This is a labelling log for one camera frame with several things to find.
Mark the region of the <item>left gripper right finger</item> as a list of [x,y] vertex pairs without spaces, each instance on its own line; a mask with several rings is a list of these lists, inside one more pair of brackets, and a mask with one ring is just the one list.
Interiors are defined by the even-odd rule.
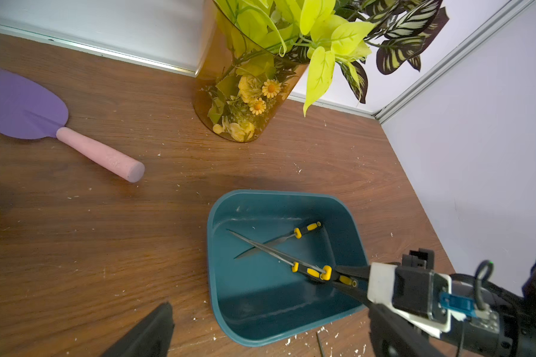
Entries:
[[382,304],[369,305],[370,339],[376,356],[443,356],[409,323]]

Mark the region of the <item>teal plastic storage box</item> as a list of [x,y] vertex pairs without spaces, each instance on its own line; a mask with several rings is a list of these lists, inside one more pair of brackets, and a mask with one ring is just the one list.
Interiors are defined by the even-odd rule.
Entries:
[[357,224],[339,199],[315,193],[234,190],[213,205],[207,224],[210,301],[221,329],[234,342],[261,347],[363,310],[362,303],[293,273],[264,252],[235,260],[256,242],[320,221],[323,227],[278,250],[318,267],[367,266]]

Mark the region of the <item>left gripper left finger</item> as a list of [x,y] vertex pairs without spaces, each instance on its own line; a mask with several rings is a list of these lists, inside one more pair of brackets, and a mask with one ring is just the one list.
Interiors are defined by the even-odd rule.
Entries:
[[101,356],[166,357],[174,327],[172,305],[161,303]]

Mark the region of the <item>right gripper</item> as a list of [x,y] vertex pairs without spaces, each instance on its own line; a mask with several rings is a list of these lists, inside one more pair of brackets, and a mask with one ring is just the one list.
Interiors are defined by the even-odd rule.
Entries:
[[[435,300],[441,292],[453,293],[453,284],[459,280],[429,269],[427,267],[429,260],[427,258],[422,260],[420,256],[430,253],[425,249],[411,251],[404,257],[400,266],[387,263],[372,263],[370,266],[336,266],[336,271],[341,275],[353,279],[369,279],[368,288],[366,291],[336,281],[332,286],[365,306],[370,306],[372,303],[382,304],[421,332],[439,339],[442,334],[451,331],[452,321],[457,320],[448,313],[441,314],[435,307]],[[485,260],[480,263],[473,281],[468,284],[470,291],[482,292],[482,284],[488,282],[493,271],[494,264],[491,261]],[[468,322],[488,333],[500,332],[500,318],[497,312],[494,312],[491,321],[486,323],[458,322]]]

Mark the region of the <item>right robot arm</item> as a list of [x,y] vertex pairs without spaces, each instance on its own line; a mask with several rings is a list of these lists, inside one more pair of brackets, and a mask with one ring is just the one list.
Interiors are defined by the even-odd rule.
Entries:
[[491,282],[488,260],[473,275],[443,275],[434,257],[421,248],[396,264],[326,271],[335,289],[368,307],[377,356],[438,356],[432,339],[458,353],[536,356],[536,261],[517,295]]

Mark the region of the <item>file tool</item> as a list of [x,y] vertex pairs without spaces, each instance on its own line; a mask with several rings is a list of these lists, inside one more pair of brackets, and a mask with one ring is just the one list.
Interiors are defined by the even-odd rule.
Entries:
[[291,267],[291,271],[293,273],[305,275],[309,278],[315,279],[316,281],[331,280],[332,268],[330,266],[324,266],[323,268],[320,268],[313,264],[306,263],[295,257],[292,257],[289,254],[285,254],[275,248],[270,248],[265,244],[248,239],[235,231],[228,229],[228,232],[230,232],[235,237],[241,239],[242,241],[252,245],[254,248],[257,248],[260,251],[263,251],[264,253],[269,254],[270,256],[275,257],[278,260],[281,260],[281,262],[287,263]]
[[341,274],[330,266],[324,267],[323,272],[320,273],[320,280],[324,282],[340,283],[353,288],[358,287],[357,279]]
[[[306,234],[309,234],[309,233],[314,232],[314,231],[318,231],[322,227],[323,227],[323,224],[320,221],[316,221],[315,223],[310,223],[310,224],[308,224],[306,226],[296,227],[296,228],[293,229],[293,231],[291,233],[286,234],[284,236],[269,239],[268,241],[264,242],[264,244],[269,246],[269,247],[271,247],[271,248],[273,248],[273,247],[276,247],[277,245],[280,245],[280,244],[282,244],[282,243],[284,243],[287,240],[292,239],[292,238],[301,239]],[[242,259],[242,258],[248,257],[248,256],[252,256],[252,255],[260,253],[260,252],[261,252],[261,250],[259,248],[252,247],[252,248],[244,251],[243,253],[239,254],[238,256],[236,256],[235,260]]]
[[322,346],[322,341],[321,341],[321,338],[320,338],[320,333],[319,332],[316,332],[316,339],[317,339],[317,346],[318,346],[318,350],[320,352],[320,356],[321,357],[326,357],[326,354],[325,354],[325,350]]

